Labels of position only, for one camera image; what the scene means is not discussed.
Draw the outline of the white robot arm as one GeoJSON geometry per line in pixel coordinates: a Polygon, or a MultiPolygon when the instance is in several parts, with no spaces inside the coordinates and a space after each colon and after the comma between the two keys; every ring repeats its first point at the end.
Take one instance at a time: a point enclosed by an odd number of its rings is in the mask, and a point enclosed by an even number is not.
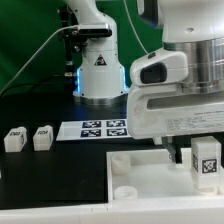
{"type": "Polygon", "coordinates": [[[87,35],[74,96],[109,101],[127,96],[135,139],[224,131],[224,0],[137,0],[137,13],[162,30],[162,47],[135,60],[131,86],[118,60],[117,25],[97,0],[64,0],[87,35]]]}

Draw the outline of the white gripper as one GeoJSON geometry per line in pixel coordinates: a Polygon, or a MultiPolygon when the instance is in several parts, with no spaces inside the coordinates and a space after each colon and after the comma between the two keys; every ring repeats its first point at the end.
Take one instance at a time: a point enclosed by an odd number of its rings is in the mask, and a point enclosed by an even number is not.
{"type": "Polygon", "coordinates": [[[132,86],[127,100],[127,127],[135,139],[162,138],[176,161],[168,136],[224,131],[224,92],[182,95],[175,84],[132,86]]]}

